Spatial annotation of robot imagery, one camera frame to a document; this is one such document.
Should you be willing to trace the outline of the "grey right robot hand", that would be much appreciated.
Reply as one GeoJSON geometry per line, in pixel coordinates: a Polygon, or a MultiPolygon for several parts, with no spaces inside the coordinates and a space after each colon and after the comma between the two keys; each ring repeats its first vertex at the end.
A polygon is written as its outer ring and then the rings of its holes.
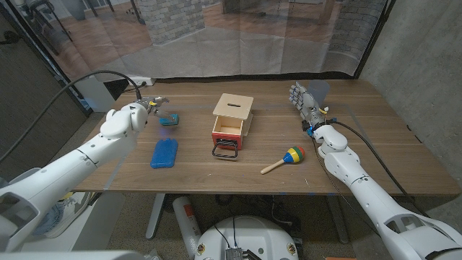
{"type": "Polygon", "coordinates": [[[315,79],[303,87],[295,82],[289,89],[289,101],[298,109],[302,118],[302,130],[312,130],[320,126],[325,119],[321,106],[325,100],[330,85],[324,81],[315,79]]]}

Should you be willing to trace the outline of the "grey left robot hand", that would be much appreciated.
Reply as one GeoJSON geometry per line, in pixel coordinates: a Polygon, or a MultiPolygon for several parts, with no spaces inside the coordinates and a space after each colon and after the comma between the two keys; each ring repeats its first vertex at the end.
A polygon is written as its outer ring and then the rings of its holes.
{"type": "Polygon", "coordinates": [[[167,120],[172,121],[174,118],[168,113],[163,110],[160,110],[160,106],[163,103],[169,103],[169,99],[167,97],[143,97],[141,100],[138,100],[138,103],[143,105],[148,113],[153,113],[158,118],[165,118],[167,120]]]}

